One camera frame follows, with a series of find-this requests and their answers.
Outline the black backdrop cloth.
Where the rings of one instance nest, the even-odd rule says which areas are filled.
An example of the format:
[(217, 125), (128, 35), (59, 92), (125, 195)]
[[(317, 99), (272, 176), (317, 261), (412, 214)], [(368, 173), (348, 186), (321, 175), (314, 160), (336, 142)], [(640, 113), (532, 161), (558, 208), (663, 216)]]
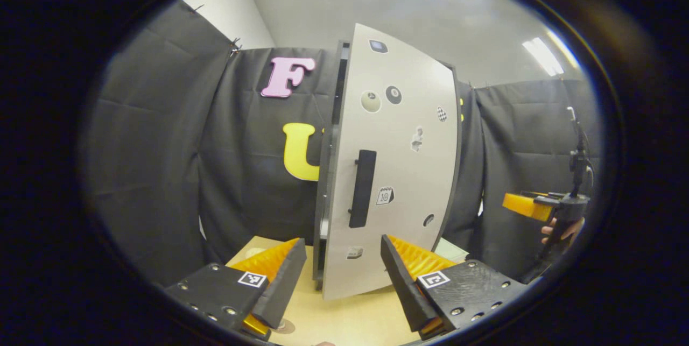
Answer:
[[(317, 166), (342, 82), (342, 41), (231, 53), (229, 40), (179, 1), (114, 54), (80, 145), (86, 194), (147, 278), (172, 285), (229, 260), (255, 236), (313, 243), (317, 184), (286, 169), (283, 126), (315, 127), (307, 163)], [(540, 226), (503, 209), (503, 194), (568, 191), (576, 143), (568, 107), (600, 167), (596, 95), (571, 79), (456, 83), (462, 159), (441, 236), (510, 277), (527, 277)]]

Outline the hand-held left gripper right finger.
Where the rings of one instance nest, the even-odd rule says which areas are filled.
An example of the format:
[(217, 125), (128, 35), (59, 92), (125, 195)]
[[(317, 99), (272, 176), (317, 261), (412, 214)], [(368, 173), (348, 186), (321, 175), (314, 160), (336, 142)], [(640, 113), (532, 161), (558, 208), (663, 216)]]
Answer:
[(389, 234), (381, 237), (381, 259), (411, 331), (421, 338), (483, 322), (528, 289), (478, 260), (455, 263)]

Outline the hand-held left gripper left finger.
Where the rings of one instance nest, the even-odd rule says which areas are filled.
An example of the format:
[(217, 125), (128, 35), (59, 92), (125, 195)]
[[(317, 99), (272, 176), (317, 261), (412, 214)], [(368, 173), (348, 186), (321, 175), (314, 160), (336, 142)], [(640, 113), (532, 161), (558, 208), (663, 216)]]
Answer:
[(164, 291), (214, 326), (268, 340), (285, 316), (306, 260), (305, 241), (295, 238), (234, 265), (209, 263)]

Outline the small ceiling light panel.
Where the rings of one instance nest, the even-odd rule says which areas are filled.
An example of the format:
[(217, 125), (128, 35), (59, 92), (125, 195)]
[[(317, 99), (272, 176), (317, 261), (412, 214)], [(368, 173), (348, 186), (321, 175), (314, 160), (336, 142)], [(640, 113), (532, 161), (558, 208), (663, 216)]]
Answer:
[(545, 38), (534, 37), (526, 40), (522, 47), (548, 76), (564, 76), (566, 72), (581, 71), (578, 59), (568, 45), (551, 30), (546, 30)]

